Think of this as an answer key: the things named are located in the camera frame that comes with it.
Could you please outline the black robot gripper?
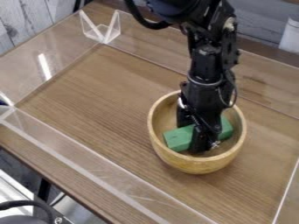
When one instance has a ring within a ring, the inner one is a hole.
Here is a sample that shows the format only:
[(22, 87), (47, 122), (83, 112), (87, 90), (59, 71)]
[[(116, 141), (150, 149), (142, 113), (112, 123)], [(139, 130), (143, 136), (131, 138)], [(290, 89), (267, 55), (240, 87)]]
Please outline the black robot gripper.
[(180, 89), (176, 125), (179, 128), (192, 125), (188, 151), (191, 154), (200, 154), (220, 141), (220, 115), (236, 102), (231, 99), (232, 94), (238, 92), (235, 75), (226, 73), (215, 81), (207, 82), (188, 74)]

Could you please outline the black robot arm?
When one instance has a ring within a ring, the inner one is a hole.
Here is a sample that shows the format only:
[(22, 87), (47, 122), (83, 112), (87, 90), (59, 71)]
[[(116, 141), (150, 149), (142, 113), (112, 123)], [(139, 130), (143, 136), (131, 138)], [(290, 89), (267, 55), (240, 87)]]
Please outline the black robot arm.
[(172, 25), (187, 37), (191, 68), (180, 84), (176, 123), (192, 126), (188, 150), (202, 153), (220, 144), (222, 114), (235, 106), (239, 92), (232, 67), (239, 63), (238, 17), (227, 0), (147, 0), (162, 18), (148, 21), (134, 0), (124, 0), (135, 20), (152, 30)]

